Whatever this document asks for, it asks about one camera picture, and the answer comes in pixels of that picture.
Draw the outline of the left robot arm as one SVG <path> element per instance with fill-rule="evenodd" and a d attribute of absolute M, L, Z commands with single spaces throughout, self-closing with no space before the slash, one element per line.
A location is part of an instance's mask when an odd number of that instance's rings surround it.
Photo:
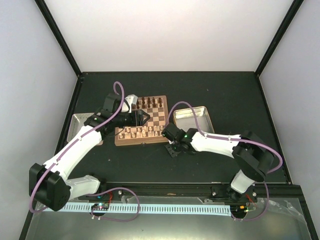
<path fill-rule="evenodd" d="M 138 97 L 122 97 L 110 93 L 103 107 L 90 115 L 75 137 L 54 157 L 29 169 L 29 195 L 45 207 L 59 211 L 72 199 L 92 195 L 103 199 L 108 192 L 98 177 L 86 175 L 70 179 L 69 176 L 83 157 L 115 128 L 141 127 L 150 115 L 141 109 L 133 110 Z"/>

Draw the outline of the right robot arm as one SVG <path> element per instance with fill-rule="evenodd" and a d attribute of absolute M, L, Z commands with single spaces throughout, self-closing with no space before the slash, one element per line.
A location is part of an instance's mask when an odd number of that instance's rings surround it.
<path fill-rule="evenodd" d="M 161 135 L 168 140 L 165 147 L 173 158 L 179 153 L 209 152 L 234 159 L 239 171 L 226 188 L 226 196 L 232 202 L 240 201 L 254 183 L 265 181 L 276 156 L 250 131 L 227 136 L 196 128 L 184 131 L 169 123 Z"/>

